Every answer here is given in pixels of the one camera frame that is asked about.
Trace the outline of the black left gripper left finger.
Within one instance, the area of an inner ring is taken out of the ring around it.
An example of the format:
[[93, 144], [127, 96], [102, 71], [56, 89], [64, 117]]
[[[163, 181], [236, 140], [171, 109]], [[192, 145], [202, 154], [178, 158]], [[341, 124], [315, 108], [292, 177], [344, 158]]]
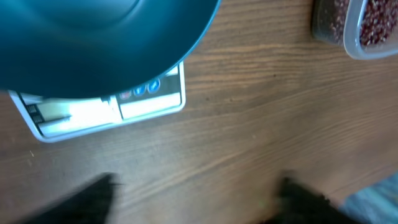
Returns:
[[18, 221], [20, 224], [105, 224], [119, 183], [105, 173], [86, 187]]

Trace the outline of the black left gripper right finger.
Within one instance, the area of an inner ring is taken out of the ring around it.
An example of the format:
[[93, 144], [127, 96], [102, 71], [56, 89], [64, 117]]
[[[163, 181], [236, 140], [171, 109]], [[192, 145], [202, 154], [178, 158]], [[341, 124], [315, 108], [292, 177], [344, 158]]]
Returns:
[[261, 224], [359, 224], [341, 213], [330, 199], [285, 175], [276, 193], [279, 210]]

